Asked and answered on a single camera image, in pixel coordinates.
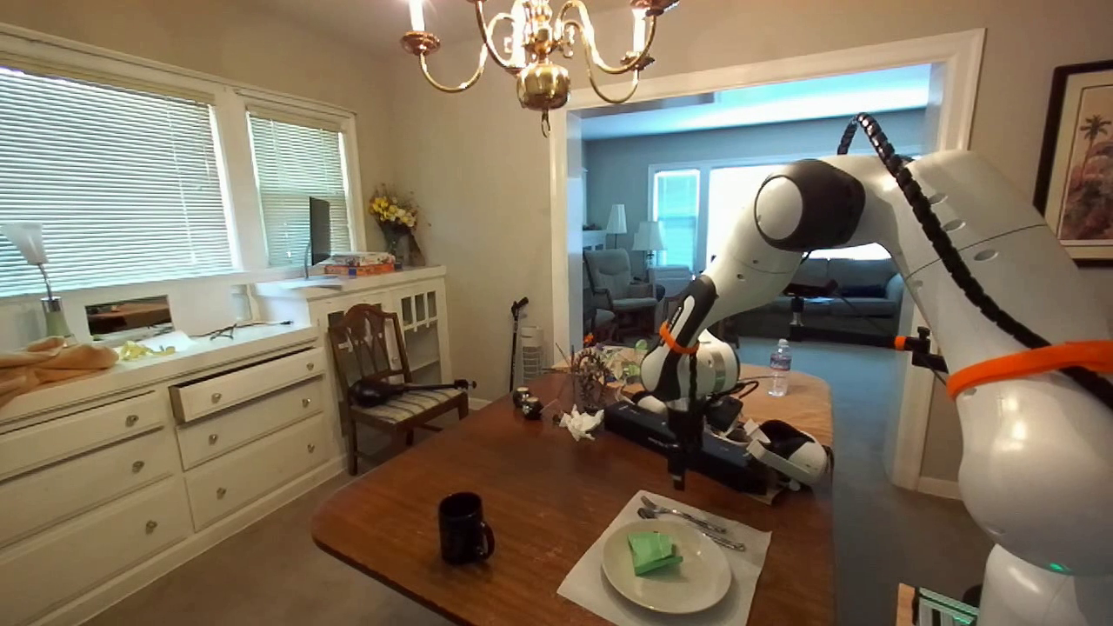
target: white plate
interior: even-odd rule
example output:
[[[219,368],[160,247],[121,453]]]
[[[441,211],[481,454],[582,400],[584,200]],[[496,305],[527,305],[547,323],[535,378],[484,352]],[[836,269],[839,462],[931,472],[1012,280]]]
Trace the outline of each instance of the white plate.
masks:
[[[627,540],[637,532],[666,535],[682,563],[672,574],[637,578]],[[638,519],[600,541],[600,578],[634,604],[666,617],[703,613],[730,592],[722,550],[688,520]]]

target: small bottle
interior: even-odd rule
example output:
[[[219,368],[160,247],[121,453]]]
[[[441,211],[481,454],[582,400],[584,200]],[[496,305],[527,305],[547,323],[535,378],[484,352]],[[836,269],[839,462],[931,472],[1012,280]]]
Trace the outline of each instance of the small bottle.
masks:
[[[793,373],[788,342],[779,337],[772,356],[767,356],[767,395],[787,395],[788,392],[788,373]]]

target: drawer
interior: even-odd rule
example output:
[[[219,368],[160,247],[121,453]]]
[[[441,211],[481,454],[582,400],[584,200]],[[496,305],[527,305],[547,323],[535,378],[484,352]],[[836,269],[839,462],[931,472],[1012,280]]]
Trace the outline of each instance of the drawer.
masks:
[[[118,403],[74,410],[65,418],[0,435],[0,480],[103,448],[168,425],[168,392],[149,388]]]
[[[328,460],[324,425],[299,422],[258,445],[235,448],[214,462],[205,462],[183,477],[193,526],[212,526],[223,515],[278,491],[299,472]]]
[[[187,532],[177,480],[74,519],[0,554],[0,623],[33,623],[116,574],[162,554]]]
[[[179,465],[193,469],[214,454],[244,448],[271,431],[281,431],[324,407],[324,378],[281,388],[276,395],[244,403],[212,422],[197,422],[177,431]]]
[[[276,363],[244,365],[212,378],[174,386],[174,407],[179,422],[202,422],[209,414],[271,395],[276,388],[318,378],[324,359],[316,352],[286,356]]]
[[[0,550],[170,477],[170,431],[151,431],[0,482]]]

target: floor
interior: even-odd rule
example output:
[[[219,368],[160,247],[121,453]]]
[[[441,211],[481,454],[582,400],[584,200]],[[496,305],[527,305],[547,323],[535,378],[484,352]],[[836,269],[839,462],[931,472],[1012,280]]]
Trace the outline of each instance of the floor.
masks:
[[[766,363],[772,342],[740,342]],[[875,346],[796,343],[793,365],[836,392],[836,592],[839,626],[890,626],[895,585],[962,595],[979,579],[983,532],[955,501],[895,491],[882,469],[896,414],[896,359]],[[335,480],[202,560],[174,570],[94,626],[438,626],[445,620],[324,555],[308,520]]]

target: couch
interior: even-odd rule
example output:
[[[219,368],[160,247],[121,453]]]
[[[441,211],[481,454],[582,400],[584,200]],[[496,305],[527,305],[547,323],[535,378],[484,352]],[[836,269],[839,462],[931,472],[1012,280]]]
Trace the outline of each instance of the couch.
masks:
[[[804,327],[895,337],[900,329],[904,279],[890,262],[810,258],[793,286],[804,299]],[[720,337],[787,337],[793,294],[737,313],[716,327]]]

